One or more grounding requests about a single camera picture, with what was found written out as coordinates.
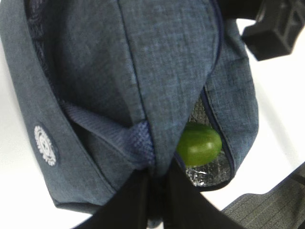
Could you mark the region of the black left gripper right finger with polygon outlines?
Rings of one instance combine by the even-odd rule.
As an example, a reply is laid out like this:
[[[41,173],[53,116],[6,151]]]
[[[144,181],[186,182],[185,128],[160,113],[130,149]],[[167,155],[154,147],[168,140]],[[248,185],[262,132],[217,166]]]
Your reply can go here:
[[[178,164],[167,173],[164,205],[165,229],[241,229],[242,226],[217,210],[191,184]]]

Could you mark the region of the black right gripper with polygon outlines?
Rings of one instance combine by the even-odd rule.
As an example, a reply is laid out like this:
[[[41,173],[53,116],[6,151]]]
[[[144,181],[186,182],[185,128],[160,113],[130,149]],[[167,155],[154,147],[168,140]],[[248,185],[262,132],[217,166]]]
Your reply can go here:
[[[257,61],[290,55],[305,26],[303,0],[264,0],[242,39]]]

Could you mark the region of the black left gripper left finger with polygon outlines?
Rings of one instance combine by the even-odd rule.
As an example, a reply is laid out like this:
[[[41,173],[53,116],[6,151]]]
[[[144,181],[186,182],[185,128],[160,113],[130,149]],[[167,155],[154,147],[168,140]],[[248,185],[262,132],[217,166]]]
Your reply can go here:
[[[147,228],[149,178],[146,171],[135,171],[112,199],[77,229]]]

